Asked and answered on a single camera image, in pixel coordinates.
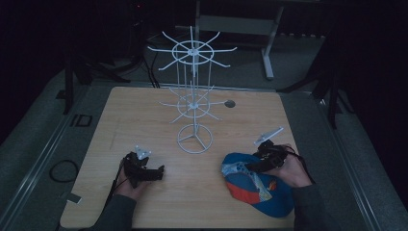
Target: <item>floor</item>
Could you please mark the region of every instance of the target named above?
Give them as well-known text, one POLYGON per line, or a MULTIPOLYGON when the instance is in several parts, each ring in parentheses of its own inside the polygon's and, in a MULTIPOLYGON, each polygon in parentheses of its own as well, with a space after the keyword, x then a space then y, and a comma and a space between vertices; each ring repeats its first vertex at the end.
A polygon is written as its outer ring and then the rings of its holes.
MULTIPOLYGON (((179 39, 188 34, 181 33, 179 39)), ((160 35, 150 38, 157 46, 171 47, 160 35)), ((216 60, 230 64, 214 65, 212 83, 217 88, 243 90, 276 90, 304 78, 323 38, 278 37, 270 57, 274 80, 263 72, 259 46, 216 42, 215 47, 238 46, 233 54, 217 54, 216 60)), ((147 87, 147 70, 152 68, 162 88, 175 84, 175 69, 159 71, 171 57, 145 51, 149 66, 141 65, 120 73, 132 80, 116 83, 97 72, 90 86, 75 84, 75 104, 68 115, 62 115, 64 101, 56 99, 64 88, 64 72, 53 78, 23 120, 1 146, 0 179, 2 230, 67 230, 59 227, 67 194, 73 182, 58 183, 53 176, 75 177, 70 160, 80 166, 96 128, 110 90, 115 86, 147 87), (76 126, 75 115, 92 116, 89 127, 76 126)), ((299 152, 306 158, 308 169, 320 185, 328 211, 343 230, 407 230, 408 214, 375 155, 356 115, 339 103, 337 130, 326 119, 327 105, 310 95, 314 83, 292 93, 281 93, 299 152)))

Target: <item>black cable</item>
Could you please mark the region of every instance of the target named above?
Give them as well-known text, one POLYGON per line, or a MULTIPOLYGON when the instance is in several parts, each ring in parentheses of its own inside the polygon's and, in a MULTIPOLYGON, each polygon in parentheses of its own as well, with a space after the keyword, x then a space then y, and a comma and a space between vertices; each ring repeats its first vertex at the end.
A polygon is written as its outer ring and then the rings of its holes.
POLYGON ((79 168, 78 168, 78 165, 77 165, 75 162, 73 162, 73 161, 71 161, 71 160, 62 160, 62 161, 57 162, 56 164, 54 164, 54 165, 51 167, 51 169, 50 169, 49 172, 48 172, 48 175, 49 175, 50 178, 51 178, 53 181, 55 181, 55 182, 58 182, 58 183, 69 183, 69 182, 75 181, 75 179, 76 179, 77 176, 78 176, 78 173, 79 173, 79 168), (63 164, 63 163, 70 163, 70 164, 72 164, 72 165, 75 167, 75 177, 73 177, 73 178, 71 178, 71 179, 67 179, 67 180, 61 180, 61 179, 57 179, 57 178, 54 176, 54 169, 55 169, 57 166, 59 166, 60 164, 63 164))

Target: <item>cap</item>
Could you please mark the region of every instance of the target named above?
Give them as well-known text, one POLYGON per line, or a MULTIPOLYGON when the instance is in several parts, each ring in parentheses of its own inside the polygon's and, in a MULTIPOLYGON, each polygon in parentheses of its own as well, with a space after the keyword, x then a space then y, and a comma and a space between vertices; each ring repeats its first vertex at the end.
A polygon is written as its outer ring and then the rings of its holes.
POLYGON ((262 213, 282 218, 293 209, 292 189, 276 176, 249 171, 245 165, 261 160, 250 154, 230 153, 221 171, 231 195, 262 213))

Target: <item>metal stand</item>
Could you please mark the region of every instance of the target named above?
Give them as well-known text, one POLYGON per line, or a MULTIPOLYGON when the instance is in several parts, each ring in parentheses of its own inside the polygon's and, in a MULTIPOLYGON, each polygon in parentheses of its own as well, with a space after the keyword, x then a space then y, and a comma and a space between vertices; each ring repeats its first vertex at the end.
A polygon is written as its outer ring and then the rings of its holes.
POLYGON ((177 104, 166 104, 162 103, 165 106, 177 107, 180 115, 172 120, 170 123, 177 121, 181 117, 192 118, 192 124, 188 124, 181 128, 180 132, 177 135, 177 142, 179 146, 186 152, 191 154, 203 153, 208 148, 210 148, 213 143, 213 134, 210 129, 206 126, 198 123, 197 119, 208 115, 215 119, 218 119, 216 116, 210 113, 211 105, 223 104, 224 102, 210 102, 210 91, 214 86, 211 87, 211 66, 212 63, 218 64, 222 67, 229 67, 229 65, 221 64, 214 61, 214 55, 216 52, 230 52, 234 51, 237 48, 227 49, 227 50, 214 50, 209 43, 216 39, 219 33, 211 38, 207 42, 202 42, 194 40, 192 37, 192 28, 191 28, 191 40, 178 42, 173 38, 169 37, 165 33, 163 35, 175 43, 174 47, 171 50, 155 49, 148 46, 152 51, 157 52, 168 52, 174 58, 174 61, 166 65, 159 70, 165 70, 173 64, 177 66, 177 88, 170 88, 171 92, 178 96, 177 104), (181 83, 180 78, 180 66, 183 65, 184 69, 184 83, 181 83), (198 67, 203 64, 209 64, 209 73, 208 73, 208 84, 205 88, 198 87, 198 67), (191 66, 191 79, 190 82, 187 79, 187 76, 190 75, 187 66, 191 66))

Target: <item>human hand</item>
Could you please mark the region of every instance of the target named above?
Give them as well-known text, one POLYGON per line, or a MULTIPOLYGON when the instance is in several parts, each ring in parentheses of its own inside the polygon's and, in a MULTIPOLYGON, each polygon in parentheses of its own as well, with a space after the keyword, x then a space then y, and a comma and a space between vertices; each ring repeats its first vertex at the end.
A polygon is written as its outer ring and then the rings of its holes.
MULTIPOLYGON (((290 144, 283 144, 282 146, 284 146, 287 151, 293 151, 290 144)), ((312 181, 303 167, 303 164, 294 155, 288 155, 284 165, 266 171, 264 174, 277 176, 292 188, 312 185, 312 181)))
POLYGON ((142 181, 134 189, 130 181, 127 179, 124 169, 122 169, 119 173, 119 177, 117 178, 117 185, 114 194, 121 194, 138 201, 143 195, 143 192, 147 186, 149 186, 151 183, 151 181, 142 181))

